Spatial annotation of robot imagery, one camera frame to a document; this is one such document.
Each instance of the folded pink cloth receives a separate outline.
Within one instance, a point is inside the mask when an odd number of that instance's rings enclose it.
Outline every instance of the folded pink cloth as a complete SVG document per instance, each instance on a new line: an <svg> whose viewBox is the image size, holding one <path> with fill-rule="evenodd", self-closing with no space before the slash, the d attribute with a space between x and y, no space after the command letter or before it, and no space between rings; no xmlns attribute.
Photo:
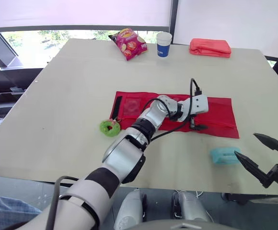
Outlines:
<svg viewBox="0 0 278 230"><path fill-rule="evenodd" d="M190 42L189 52L195 55L229 58L232 51L225 40L193 38Z"/></svg>

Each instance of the white cup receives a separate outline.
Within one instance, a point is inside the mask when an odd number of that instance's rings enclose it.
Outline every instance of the white cup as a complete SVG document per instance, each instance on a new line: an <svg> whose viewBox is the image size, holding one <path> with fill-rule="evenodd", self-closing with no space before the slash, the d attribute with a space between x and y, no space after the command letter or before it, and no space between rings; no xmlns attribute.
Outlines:
<svg viewBox="0 0 278 230"><path fill-rule="evenodd" d="M168 32L159 32L156 39L158 56L162 58L168 56L172 35Z"/></svg>

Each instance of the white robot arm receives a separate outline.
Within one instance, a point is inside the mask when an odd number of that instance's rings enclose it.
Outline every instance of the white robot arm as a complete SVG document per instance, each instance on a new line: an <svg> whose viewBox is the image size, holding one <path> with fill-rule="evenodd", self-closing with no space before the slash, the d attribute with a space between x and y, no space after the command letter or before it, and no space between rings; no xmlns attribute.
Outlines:
<svg viewBox="0 0 278 230"><path fill-rule="evenodd" d="M163 120L168 116L172 120L187 123L191 115L205 113L208 109L207 97L201 92L192 99L179 102L160 95L131 127L121 132L106 151L102 166L79 179L59 198L54 214L50 207L47 207L40 215L18 229L97 228L110 210L115 191L120 184L136 178L145 162L143 152Z"/></svg>

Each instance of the green donut toy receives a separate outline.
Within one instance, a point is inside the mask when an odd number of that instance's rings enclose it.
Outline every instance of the green donut toy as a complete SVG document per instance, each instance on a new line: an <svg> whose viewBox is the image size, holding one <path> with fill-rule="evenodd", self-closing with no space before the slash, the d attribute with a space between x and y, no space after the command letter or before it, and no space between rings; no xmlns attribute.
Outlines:
<svg viewBox="0 0 278 230"><path fill-rule="evenodd" d="M100 124L100 131L111 138L118 135L120 130L120 124L115 120L102 121Z"/></svg>

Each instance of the chip bag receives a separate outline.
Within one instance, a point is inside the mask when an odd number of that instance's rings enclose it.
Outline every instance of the chip bag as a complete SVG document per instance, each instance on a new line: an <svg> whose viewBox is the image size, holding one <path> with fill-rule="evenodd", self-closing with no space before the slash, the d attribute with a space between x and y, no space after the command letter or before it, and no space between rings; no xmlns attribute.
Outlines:
<svg viewBox="0 0 278 230"><path fill-rule="evenodd" d="M119 47L127 61L148 50L145 41L130 28L108 37Z"/></svg>

